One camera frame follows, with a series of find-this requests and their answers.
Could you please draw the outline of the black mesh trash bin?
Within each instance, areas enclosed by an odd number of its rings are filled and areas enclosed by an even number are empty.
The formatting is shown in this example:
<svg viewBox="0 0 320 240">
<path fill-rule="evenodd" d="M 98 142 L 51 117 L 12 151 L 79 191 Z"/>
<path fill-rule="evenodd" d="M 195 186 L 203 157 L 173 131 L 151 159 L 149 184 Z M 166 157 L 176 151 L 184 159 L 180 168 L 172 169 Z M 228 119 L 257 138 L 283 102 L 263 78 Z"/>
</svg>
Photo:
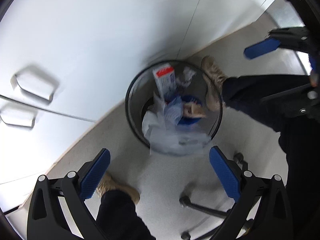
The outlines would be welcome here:
<svg viewBox="0 0 320 240">
<path fill-rule="evenodd" d="M 211 137 L 212 141 L 221 124 L 222 106 L 220 107 L 220 110 L 216 112 L 212 112 L 207 108 L 207 83 L 203 79 L 205 73 L 198 66 L 192 63 L 178 60 L 168 60 L 155 63 L 142 70 L 131 82 L 125 98 L 125 113 L 133 133 L 150 150 L 150 144 L 144 138 L 142 133 L 142 121 L 146 111 L 153 104 L 153 95 L 156 94 L 161 98 L 152 71 L 164 64 L 170 64 L 174 67 L 175 78 L 183 72 L 185 67 L 189 67 L 196 72 L 191 84 L 187 88 L 180 87 L 176 84 L 177 89 L 175 97 L 178 95 L 192 95 L 202 102 L 202 106 L 207 117 L 200 119 L 196 124 Z"/>
</svg>

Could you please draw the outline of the tan left shoe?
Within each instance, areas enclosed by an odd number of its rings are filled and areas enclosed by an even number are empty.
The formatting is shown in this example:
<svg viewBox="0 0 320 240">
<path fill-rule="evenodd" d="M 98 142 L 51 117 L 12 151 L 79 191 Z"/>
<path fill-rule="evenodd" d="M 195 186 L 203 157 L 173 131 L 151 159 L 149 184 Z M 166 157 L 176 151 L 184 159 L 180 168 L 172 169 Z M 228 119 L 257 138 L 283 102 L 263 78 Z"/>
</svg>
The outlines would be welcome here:
<svg viewBox="0 0 320 240">
<path fill-rule="evenodd" d="M 207 83 L 206 106 L 212 112 L 219 111 L 223 105 L 222 85 L 227 76 L 213 56 L 205 56 L 202 59 L 201 69 L 205 73 L 203 79 Z"/>
</svg>

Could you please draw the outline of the black office chair base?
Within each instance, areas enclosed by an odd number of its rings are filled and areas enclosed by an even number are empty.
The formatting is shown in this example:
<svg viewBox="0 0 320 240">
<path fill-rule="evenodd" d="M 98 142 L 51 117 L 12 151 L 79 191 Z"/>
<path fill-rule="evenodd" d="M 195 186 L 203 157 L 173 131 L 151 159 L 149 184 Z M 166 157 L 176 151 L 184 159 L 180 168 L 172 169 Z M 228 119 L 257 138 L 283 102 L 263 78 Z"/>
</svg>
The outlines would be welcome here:
<svg viewBox="0 0 320 240">
<path fill-rule="evenodd" d="M 221 218 L 183 206 L 180 198 L 190 198 L 191 203 L 220 211 L 229 210 L 234 200 L 227 197 L 207 155 L 184 157 L 178 164 L 176 238 L 181 239 L 182 234 L 189 233 L 191 239 L 195 239 L 220 224 Z"/>
</svg>

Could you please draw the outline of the tan shoe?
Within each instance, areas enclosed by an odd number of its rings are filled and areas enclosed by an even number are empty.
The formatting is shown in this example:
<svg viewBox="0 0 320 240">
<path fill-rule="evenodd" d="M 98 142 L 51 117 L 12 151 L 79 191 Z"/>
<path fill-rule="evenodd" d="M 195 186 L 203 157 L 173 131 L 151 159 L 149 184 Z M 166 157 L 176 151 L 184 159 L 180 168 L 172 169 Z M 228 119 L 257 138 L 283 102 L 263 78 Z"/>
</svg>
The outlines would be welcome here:
<svg viewBox="0 0 320 240">
<path fill-rule="evenodd" d="M 207 83 L 206 106 L 212 112 L 219 111 L 223 105 L 222 85 L 227 76 L 213 56 L 205 56 L 202 59 L 201 69 L 205 73 L 203 79 Z"/>
<path fill-rule="evenodd" d="M 105 172 L 99 184 L 97 185 L 97 194 L 99 197 L 102 197 L 106 192 L 115 190 L 129 195 L 134 204 L 138 204 L 140 201 L 140 194 L 134 187 L 116 182 L 108 172 Z"/>
</svg>

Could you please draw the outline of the tan right shoe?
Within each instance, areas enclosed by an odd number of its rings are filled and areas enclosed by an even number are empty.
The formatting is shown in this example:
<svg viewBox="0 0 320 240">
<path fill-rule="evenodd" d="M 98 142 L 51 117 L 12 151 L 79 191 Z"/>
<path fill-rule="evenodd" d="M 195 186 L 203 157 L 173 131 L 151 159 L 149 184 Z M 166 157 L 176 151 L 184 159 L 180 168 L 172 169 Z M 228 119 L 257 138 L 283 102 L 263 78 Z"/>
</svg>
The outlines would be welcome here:
<svg viewBox="0 0 320 240">
<path fill-rule="evenodd" d="M 102 197 L 106 192 L 115 190 L 129 195 L 134 204 L 138 204 L 140 201 L 140 194 L 134 187 L 116 182 L 108 172 L 105 172 L 99 184 L 97 185 L 97 194 L 99 197 Z"/>
</svg>

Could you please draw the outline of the clear plastic packaging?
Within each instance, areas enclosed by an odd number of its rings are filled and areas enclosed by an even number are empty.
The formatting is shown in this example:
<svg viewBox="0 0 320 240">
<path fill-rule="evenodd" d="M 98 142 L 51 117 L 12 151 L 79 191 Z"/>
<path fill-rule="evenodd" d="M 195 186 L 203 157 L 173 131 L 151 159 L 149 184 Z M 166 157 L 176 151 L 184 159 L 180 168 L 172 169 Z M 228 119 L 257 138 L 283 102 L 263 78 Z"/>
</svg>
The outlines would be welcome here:
<svg viewBox="0 0 320 240">
<path fill-rule="evenodd" d="M 142 121 L 142 133 L 152 153 L 185 156 L 199 153 L 209 144 L 211 137 L 199 125 L 173 125 L 164 118 L 166 102 L 153 95 L 153 104 Z"/>
</svg>

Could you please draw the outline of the blue plastic bag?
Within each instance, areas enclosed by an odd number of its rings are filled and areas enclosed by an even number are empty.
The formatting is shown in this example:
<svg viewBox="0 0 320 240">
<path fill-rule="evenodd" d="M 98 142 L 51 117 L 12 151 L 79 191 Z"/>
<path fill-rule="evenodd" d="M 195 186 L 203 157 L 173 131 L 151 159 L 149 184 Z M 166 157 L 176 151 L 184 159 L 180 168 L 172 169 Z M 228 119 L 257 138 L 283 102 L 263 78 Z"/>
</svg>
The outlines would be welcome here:
<svg viewBox="0 0 320 240">
<path fill-rule="evenodd" d="M 164 118 L 173 125 L 192 125 L 206 117 L 202 102 L 192 95 L 178 95 L 164 107 Z"/>
</svg>

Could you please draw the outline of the red white carton box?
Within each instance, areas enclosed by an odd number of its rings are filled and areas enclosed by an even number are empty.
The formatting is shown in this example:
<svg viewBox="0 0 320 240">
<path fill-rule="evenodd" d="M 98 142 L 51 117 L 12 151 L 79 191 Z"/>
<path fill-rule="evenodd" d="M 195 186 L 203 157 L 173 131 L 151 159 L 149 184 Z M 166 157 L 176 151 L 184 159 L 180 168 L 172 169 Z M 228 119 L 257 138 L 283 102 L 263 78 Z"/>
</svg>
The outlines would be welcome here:
<svg viewBox="0 0 320 240">
<path fill-rule="evenodd" d="M 164 64 L 155 68 L 152 73 L 161 98 L 165 101 L 171 101 L 175 97 L 177 89 L 174 67 L 170 64 Z"/>
</svg>

